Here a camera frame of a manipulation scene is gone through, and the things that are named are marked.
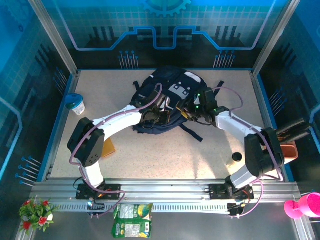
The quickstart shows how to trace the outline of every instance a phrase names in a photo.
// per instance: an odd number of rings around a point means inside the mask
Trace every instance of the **workstation enclosure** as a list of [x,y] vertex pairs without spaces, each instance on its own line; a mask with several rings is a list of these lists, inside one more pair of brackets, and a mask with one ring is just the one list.
[[[134,81],[141,84],[167,65],[188,69],[211,87],[225,81],[244,98],[244,108],[236,114],[256,126],[277,129],[303,118],[312,128],[295,142],[298,159],[282,168],[286,182],[265,180],[261,204],[239,220],[207,214],[214,210],[203,191],[243,166],[243,161],[230,160],[232,153],[243,153],[231,135],[197,126],[202,143],[181,129],[152,137],[126,129],[112,136],[116,152],[101,160],[101,171],[110,183],[127,190],[123,202],[154,203],[152,238],[319,237],[318,223],[311,223],[316,219],[292,220],[283,210],[286,200],[319,192],[318,1],[0,4],[1,238],[112,239],[112,214],[91,219],[87,203],[75,199],[73,183],[80,174],[69,165],[66,142],[82,117],[98,119],[121,110],[135,92]],[[81,116],[65,108],[64,97],[74,92],[84,96]],[[228,92],[220,92],[217,100],[228,108],[239,106]],[[146,143],[150,147],[141,153]],[[254,185],[253,190],[254,204],[262,189]],[[51,198],[59,205],[55,223],[45,233],[17,233],[18,211],[29,196]],[[113,204],[106,202],[106,209]]]

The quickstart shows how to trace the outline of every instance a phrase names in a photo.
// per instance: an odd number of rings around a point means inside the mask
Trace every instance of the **white tabletop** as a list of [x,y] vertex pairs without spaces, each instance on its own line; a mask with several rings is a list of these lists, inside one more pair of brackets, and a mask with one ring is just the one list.
[[[79,177],[77,167],[69,164],[67,148],[78,121],[108,116],[123,109],[136,92],[134,81],[140,84],[154,70],[86,70],[82,71],[76,93],[84,98],[85,112],[77,116],[70,112],[51,173],[51,178]],[[191,70],[202,77],[209,87],[219,81],[240,93],[244,107],[237,116],[256,126],[263,127],[254,88],[248,71]],[[221,90],[217,95],[219,106],[238,107],[240,100],[232,92]],[[200,143],[177,127],[161,135],[138,134],[131,127],[113,135],[116,152],[100,160],[105,178],[156,178],[156,179],[224,179],[240,169],[245,160],[236,163],[232,153],[244,156],[242,144],[232,135],[213,126],[194,122],[185,124],[203,138]]]

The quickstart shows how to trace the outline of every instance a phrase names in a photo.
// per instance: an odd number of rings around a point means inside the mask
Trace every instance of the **white pot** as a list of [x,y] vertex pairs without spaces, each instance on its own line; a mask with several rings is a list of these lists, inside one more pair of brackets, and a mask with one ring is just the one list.
[[47,217],[47,221],[52,221],[52,219],[54,219],[54,215],[51,213],[48,217]]

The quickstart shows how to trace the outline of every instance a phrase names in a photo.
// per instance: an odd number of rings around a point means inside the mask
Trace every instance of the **green packaging bag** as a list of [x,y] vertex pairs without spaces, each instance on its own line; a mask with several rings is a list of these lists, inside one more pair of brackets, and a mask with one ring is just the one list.
[[146,238],[151,236],[153,204],[119,204],[113,212],[114,238]]

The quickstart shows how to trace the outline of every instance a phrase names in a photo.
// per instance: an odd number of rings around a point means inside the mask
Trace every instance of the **potted plant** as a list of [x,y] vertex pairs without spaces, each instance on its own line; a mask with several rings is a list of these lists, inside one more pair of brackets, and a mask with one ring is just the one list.
[[29,234],[29,229],[32,227],[35,229],[43,229],[46,231],[46,228],[53,224],[53,211],[57,207],[54,207],[49,200],[42,201],[40,199],[37,202],[35,199],[29,199],[25,201],[22,207],[19,210],[20,218],[22,220],[22,226],[20,231],[26,230],[26,233]]

